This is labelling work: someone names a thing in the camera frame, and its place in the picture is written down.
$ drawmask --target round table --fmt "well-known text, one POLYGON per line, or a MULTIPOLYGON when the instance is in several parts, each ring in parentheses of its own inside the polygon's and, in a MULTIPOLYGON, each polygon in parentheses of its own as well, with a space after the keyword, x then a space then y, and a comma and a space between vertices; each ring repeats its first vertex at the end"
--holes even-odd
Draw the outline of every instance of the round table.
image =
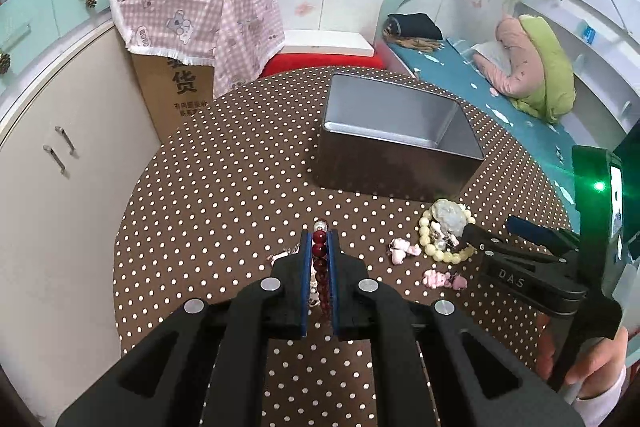
MULTIPOLYGON (((486 156, 460 193, 478 225, 508 241, 514 239, 504 220, 511 214, 570 227, 555 190, 523 147, 451 93, 364 68, 277 74, 233 90, 183 123, 136 184, 115 243, 114 304, 123 353, 188 298, 226 300, 268 276, 267 257, 293 248, 300 231, 322 217, 339 231, 342 249, 364 259, 371 278, 393 285, 406 299, 429 304, 446 297, 531 367, 538 339, 535 313, 478 282, 479 255, 452 267, 468 279, 460 293, 422 285, 423 272, 436 266, 431 258, 399 266, 389 262, 386 245, 392 238, 417 242, 418 219, 428 204, 315 186, 311 165, 336 71, 461 102, 486 156)), ((271 341, 269 347, 263 425, 376 425, 367 341, 339 343, 316 307, 306 339, 271 341)))

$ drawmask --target butterfly decal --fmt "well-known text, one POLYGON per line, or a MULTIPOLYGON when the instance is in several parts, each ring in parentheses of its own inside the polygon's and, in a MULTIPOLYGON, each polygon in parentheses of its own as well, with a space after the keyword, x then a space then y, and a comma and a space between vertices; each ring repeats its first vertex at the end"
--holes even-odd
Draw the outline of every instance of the butterfly decal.
POLYGON ((302 4, 299 4, 298 6, 296 6, 296 15, 298 17, 304 17, 305 15, 311 13, 315 9, 316 9, 315 6, 312 6, 308 2, 303 2, 302 4))

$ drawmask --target pillow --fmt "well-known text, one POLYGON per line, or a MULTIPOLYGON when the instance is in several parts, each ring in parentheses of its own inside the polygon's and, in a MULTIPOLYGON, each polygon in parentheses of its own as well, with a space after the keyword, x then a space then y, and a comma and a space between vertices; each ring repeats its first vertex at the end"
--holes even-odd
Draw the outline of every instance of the pillow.
POLYGON ((501 42, 488 41, 482 44, 476 44, 472 47, 473 50, 486 58, 489 62, 495 64, 495 66, 507 76, 511 76, 511 62, 509 54, 501 42))
POLYGON ((507 76, 498 66, 481 54, 473 57, 478 69, 499 92, 512 98, 531 98, 532 103, 544 105, 544 70, 542 61, 520 21, 505 16, 495 30, 496 38, 507 49, 511 74, 507 76))
MULTIPOLYGON (((546 107, 539 118, 549 123, 557 123, 560 116, 574 107, 574 70, 558 38, 544 18, 523 15, 520 17, 520 23, 540 54, 545 71, 546 107)), ((512 103, 520 110, 529 112, 524 106, 520 107, 523 102, 527 103, 527 100, 512 103)))

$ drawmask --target silver metal box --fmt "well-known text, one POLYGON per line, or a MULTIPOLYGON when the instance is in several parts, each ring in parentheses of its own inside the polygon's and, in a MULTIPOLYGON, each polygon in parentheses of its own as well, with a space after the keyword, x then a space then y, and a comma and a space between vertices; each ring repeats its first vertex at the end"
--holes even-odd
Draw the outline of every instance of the silver metal box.
POLYGON ((322 187, 452 199, 483 161, 455 100, 352 74, 332 76, 312 169, 322 187))

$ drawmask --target red cushion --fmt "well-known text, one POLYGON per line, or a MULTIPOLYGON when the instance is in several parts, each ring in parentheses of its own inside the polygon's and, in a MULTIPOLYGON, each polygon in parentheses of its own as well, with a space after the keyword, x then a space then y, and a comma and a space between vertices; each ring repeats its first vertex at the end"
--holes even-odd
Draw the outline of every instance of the red cushion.
POLYGON ((357 57, 356 55, 326 55, 320 53, 278 53, 262 70, 260 77, 283 71, 301 68, 317 68, 320 66, 360 66, 384 70, 382 59, 376 54, 373 57, 357 57))

